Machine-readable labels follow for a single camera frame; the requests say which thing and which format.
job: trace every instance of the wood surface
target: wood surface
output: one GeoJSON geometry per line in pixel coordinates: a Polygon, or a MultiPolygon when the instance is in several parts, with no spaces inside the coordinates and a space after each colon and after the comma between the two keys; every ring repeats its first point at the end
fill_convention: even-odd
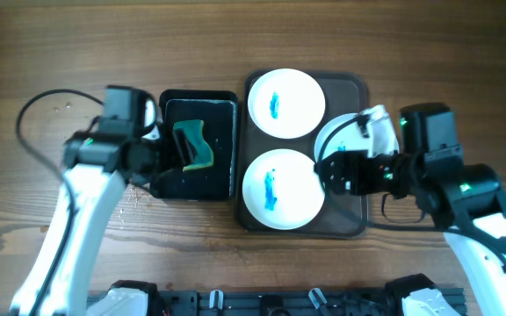
{"type": "MultiPolygon", "coordinates": [[[[15,139],[24,102],[55,88],[102,98],[107,84],[156,96],[168,88],[233,90],[242,98],[245,78],[258,68],[356,73],[370,104],[385,104],[394,120],[405,105],[446,102],[456,111],[466,162],[491,165],[506,188],[506,2],[0,8],[0,311],[34,263],[59,186],[15,139]]],[[[100,111],[80,97],[48,97],[26,114],[23,130],[58,163],[62,142],[100,111]]],[[[379,200],[372,198],[376,219],[379,200]]],[[[173,290],[337,289],[422,272],[465,287],[471,314],[479,314],[437,233],[367,230],[354,241],[257,235],[234,222],[230,205],[126,190],[91,289],[119,279],[173,290]]],[[[390,212],[414,218],[416,208],[408,199],[390,212]]]]}

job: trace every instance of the wooden tabletop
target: wooden tabletop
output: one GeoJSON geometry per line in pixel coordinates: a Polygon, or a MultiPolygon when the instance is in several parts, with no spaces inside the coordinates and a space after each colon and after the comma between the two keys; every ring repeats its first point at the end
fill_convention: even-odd
{"type": "MultiPolygon", "coordinates": [[[[450,105],[466,163],[489,164],[506,188],[506,2],[194,2],[0,7],[0,310],[30,271],[57,199],[59,183],[13,132],[20,107],[44,90],[102,98],[107,84],[123,84],[157,97],[178,88],[243,98],[244,80],[258,68],[349,71],[367,84],[370,105],[385,104],[394,120],[406,105],[450,105]]],[[[48,97],[27,113],[23,131],[58,163],[63,141],[101,110],[80,97],[48,97]]],[[[376,219],[379,200],[372,197],[376,219]]],[[[397,202],[391,212],[415,217],[413,203],[397,202]]],[[[126,190],[91,289],[119,279],[169,290],[337,289],[422,272],[466,288],[471,314],[479,314],[440,234],[369,229],[353,241],[258,235],[235,223],[230,205],[126,190]]]]}

